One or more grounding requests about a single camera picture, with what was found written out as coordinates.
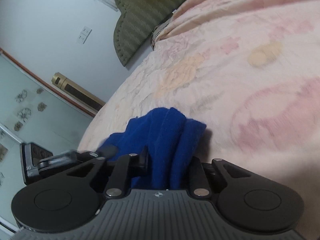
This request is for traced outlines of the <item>blue beaded sweater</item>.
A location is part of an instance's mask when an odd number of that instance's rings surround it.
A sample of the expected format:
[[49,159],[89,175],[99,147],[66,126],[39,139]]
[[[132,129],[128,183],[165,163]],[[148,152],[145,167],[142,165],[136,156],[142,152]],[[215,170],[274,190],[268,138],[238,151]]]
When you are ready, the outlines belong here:
[[146,147],[150,172],[133,179],[135,189],[178,190],[183,175],[206,130],[206,124],[186,118],[175,108],[155,108],[145,116],[132,118],[123,133],[111,134],[99,147],[113,145],[116,161],[122,155],[140,154]]

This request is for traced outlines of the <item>gold tower fan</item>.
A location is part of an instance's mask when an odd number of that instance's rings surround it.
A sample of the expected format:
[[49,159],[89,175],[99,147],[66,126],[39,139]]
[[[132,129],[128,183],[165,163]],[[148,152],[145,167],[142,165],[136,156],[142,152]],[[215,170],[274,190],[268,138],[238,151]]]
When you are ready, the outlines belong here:
[[103,100],[99,99],[69,78],[65,77],[60,72],[54,74],[52,78],[52,84],[72,98],[78,100],[86,107],[93,110],[95,113],[98,113],[105,105]]

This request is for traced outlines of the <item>brown striped pillow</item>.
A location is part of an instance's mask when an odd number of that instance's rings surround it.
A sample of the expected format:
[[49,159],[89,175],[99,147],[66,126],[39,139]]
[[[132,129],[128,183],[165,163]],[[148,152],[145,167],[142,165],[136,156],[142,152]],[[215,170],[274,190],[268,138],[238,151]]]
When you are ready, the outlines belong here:
[[167,25],[170,23],[172,16],[175,14],[177,10],[173,10],[159,25],[155,26],[151,33],[150,38],[150,47],[152,50],[154,50],[156,45],[156,38],[159,36],[159,34],[167,27]]

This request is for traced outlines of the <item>pink floral bed sheet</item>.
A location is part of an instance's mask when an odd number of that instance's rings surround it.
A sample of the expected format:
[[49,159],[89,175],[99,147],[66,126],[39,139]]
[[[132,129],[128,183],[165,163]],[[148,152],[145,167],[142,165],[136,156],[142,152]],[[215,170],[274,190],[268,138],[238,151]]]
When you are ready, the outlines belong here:
[[319,0],[187,0],[79,150],[156,107],[206,124],[202,161],[222,158],[297,191],[297,231],[319,238]]

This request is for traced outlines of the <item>olive padded headboard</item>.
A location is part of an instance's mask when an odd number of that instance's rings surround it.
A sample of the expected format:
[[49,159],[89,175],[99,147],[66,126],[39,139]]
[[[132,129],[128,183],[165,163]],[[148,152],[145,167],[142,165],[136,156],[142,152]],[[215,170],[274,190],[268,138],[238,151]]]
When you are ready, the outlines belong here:
[[126,66],[152,31],[186,0],[114,0],[120,10],[114,48]]

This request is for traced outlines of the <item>white wall socket plate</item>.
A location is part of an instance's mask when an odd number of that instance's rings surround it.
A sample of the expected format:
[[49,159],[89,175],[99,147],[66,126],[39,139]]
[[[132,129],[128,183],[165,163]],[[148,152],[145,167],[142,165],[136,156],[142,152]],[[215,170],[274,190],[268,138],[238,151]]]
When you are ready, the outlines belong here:
[[84,26],[84,28],[82,29],[82,33],[86,36],[88,36],[90,33],[91,33],[92,29],[87,27],[87,26]]

